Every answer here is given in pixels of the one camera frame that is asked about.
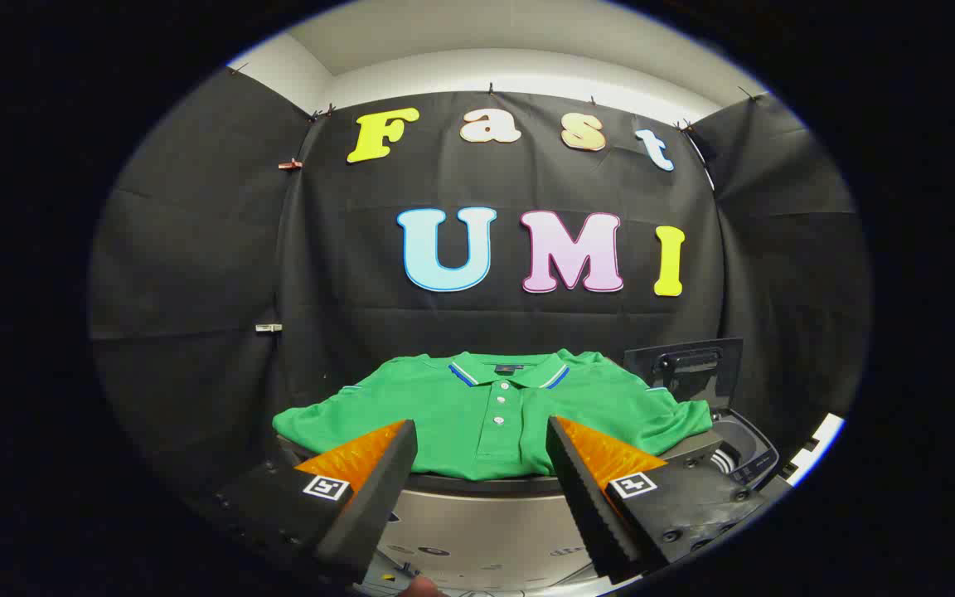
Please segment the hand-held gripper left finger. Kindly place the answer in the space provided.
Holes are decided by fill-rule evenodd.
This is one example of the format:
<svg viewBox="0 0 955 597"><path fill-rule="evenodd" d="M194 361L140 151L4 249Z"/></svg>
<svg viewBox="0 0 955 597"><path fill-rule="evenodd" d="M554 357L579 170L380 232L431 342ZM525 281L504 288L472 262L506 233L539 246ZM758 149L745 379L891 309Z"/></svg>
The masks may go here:
<svg viewBox="0 0 955 597"><path fill-rule="evenodd" d="M359 585L417 450L413 420L399 420L302 464L265 460L198 495L196 505L303 585Z"/></svg>

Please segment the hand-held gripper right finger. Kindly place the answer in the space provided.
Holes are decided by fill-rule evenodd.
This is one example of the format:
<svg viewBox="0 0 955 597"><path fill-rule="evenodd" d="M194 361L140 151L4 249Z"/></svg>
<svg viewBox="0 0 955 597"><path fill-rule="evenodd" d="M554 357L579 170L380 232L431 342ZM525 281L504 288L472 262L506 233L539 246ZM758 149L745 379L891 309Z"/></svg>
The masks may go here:
<svg viewBox="0 0 955 597"><path fill-rule="evenodd" d="M706 456L666 460L557 415L545 445L595 573L615 585L696 556L766 508Z"/></svg>

